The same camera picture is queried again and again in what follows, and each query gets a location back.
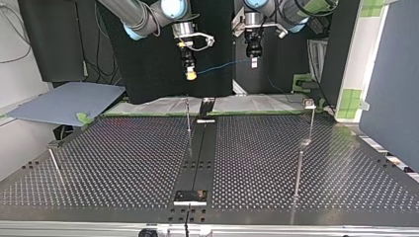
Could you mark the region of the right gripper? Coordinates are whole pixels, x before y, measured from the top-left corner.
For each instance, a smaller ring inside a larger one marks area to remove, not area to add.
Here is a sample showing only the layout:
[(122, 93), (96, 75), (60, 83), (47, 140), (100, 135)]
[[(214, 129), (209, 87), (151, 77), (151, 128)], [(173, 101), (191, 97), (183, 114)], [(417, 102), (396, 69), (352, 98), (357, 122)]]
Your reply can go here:
[(189, 81), (193, 81), (197, 78), (197, 72), (195, 71), (196, 59), (194, 53), (187, 47), (180, 47), (182, 65), (187, 70), (186, 78)]

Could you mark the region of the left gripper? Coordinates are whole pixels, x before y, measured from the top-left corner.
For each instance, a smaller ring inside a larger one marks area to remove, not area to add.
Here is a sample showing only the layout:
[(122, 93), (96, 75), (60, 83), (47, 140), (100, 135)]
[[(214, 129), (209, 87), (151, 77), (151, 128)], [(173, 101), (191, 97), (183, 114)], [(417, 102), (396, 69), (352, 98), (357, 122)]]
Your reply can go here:
[(246, 56), (251, 57), (251, 68), (258, 67), (258, 58), (263, 54), (261, 41), (263, 32), (258, 29), (247, 29), (244, 33), (246, 46)]

